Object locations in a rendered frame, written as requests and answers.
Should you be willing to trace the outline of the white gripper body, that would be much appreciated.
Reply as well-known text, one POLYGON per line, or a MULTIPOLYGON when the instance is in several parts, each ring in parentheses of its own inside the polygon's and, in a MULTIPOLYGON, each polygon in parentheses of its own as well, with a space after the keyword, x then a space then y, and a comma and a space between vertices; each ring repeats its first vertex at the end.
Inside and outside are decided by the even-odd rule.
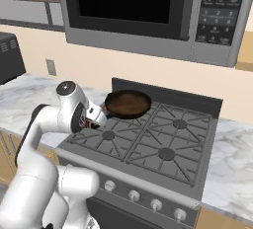
POLYGON ((91 108, 87 111, 87 118, 93 123, 99 126, 105 126, 107 123, 107 117, 100 108, 91 108))

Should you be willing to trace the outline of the dark brown frying pan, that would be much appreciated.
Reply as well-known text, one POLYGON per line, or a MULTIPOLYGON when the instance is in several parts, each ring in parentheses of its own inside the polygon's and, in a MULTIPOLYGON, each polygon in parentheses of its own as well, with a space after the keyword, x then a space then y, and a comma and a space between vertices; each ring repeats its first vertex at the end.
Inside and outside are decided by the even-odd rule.
POLYGON ((151 99, 135 90, 122 90, 110 93, 104 109, 110 116, 121 119, 134 119, 145 115, 151 108, 151 99))

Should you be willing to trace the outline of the grey gas stove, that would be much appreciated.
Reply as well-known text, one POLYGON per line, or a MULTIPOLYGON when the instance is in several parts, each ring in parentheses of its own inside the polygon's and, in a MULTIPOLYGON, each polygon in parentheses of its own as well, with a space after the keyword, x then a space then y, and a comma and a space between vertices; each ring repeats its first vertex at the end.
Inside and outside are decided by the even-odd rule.
POLYGON ((150 110, 68 136, 56 149, 60 163, 96 171, 99 200, 163 229, 194 229, 222 101, 119 78, 112 87, 145 93, 150 110), (107 180, 116 184, 113 191, 105 190, 107 180), (131 190, 138 201, 129 199, 131 190), (162 202, 159 211, 152 211, 153 199, 162 202), (187 213, 180 223, 176 208, 187 213))

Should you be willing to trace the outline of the white stove knob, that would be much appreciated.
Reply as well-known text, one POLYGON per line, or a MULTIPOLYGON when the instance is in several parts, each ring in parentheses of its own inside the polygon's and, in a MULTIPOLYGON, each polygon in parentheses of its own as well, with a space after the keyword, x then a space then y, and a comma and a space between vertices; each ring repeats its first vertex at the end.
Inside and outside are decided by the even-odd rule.
POLYGON ((153 212, 159 211, 162 208, 162 202, 158 199, 153 199, 150 202, 150 206, 153 212))
POLYGON ((174 211, 174 216, 177 220, 178 223, 180 223, 181 221, 184 221, 187 217, 187 213, 180 208, 176 208, 174 211))
POLYGON ((113 181, 107 180, 105 182, 105 190, 106 191, 113 191, 116 187, 116 184, 113 181))
POLYGON ((138 191, 131 190, 131 191, 128 193, 128 197, 129 197, 129 199, 130 199, 132 202, 135 202, 135 201, 138 201, 138 200, 139 200, 140 194, 139 194, 138 191))

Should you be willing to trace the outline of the light wood cupboard door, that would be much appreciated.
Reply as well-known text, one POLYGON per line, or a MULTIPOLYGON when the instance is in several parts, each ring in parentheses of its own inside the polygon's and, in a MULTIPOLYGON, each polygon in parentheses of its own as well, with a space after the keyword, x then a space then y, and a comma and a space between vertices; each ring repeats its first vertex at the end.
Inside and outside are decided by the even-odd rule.
MULTIPOLYGON (((3 131, 12 135, 12 140, 14 142, 14 145, 17 151, 19 144, 21 142, 21 137, 11 132, 8 132, 6 130, 3 130, 3 131)), ((0 184, 9 185, 11 181, 13 180, 16 174, 16 171, 17 171, 17 168, 15 166, 15 159, 14 161, 11 161, 8 158, 8 156, 6 155, 6 152, 4 151, 2 141, 0 140, 0 184)))

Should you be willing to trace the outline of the black oven door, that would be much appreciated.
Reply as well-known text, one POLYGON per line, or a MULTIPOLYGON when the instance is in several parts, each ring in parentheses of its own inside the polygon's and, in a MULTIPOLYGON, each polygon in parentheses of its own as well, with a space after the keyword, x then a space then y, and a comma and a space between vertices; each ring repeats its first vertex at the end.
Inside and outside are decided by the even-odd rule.
POLYGON ((163 229, 96 197, 87 199, 87 207, 100 229, 163 229))

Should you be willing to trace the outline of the black countertop appliance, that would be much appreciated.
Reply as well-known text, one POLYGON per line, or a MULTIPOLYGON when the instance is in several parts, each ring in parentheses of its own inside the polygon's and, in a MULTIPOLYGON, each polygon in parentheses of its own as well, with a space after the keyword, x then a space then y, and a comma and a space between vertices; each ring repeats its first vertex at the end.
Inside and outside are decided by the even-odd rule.
POLYGON ((0 85, 25 73, 26 68, 16 36, 0 32, 0 85))

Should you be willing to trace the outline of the grey microwave oven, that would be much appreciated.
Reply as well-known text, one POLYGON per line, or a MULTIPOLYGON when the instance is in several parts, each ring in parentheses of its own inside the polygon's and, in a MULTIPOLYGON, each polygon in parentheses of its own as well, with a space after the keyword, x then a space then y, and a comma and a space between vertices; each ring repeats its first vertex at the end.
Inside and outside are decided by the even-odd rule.
POLYGON ((193 0, 187 40, 72 28, 66 0, 60 0, 69 43, 233 67, 253 0, 193 0))

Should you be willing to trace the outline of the light wood base cupboard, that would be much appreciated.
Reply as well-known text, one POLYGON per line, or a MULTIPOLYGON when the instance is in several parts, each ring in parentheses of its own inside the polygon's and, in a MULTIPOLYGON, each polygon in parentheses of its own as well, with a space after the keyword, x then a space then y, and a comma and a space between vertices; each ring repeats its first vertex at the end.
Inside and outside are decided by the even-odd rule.
POLYGON ((253 213, 203 206, 194 229, 253 229, 253 213))

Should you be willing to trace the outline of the grey wall socket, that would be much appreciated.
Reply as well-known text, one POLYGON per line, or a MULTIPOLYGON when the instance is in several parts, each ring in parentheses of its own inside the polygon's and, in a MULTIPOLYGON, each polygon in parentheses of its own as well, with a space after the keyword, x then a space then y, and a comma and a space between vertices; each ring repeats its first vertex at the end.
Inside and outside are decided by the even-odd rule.
POLYGON ((51 76, 55 76, 56 75, 56 69, 55 69, 54 61, 47 59, 45 62, 46 62, 46 67, 47 67, 48 74, 51 75, 51 76))

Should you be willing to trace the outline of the grey window frame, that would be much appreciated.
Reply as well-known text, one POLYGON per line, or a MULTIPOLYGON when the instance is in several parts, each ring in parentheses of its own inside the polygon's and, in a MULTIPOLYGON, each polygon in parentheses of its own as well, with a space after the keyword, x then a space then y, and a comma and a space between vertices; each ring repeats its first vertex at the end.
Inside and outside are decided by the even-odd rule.
POLYGON ((0 24, 64 30, 59 0, 0 0, 0 24))

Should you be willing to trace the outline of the light wood wall cupboard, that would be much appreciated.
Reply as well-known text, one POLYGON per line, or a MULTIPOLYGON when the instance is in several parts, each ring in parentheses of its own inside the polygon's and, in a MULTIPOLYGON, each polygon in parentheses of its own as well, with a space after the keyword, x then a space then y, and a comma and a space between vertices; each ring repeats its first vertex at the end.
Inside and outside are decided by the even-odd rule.
POLYGON ((244 33, 235 68, 253 72, 253 32, 244 33))

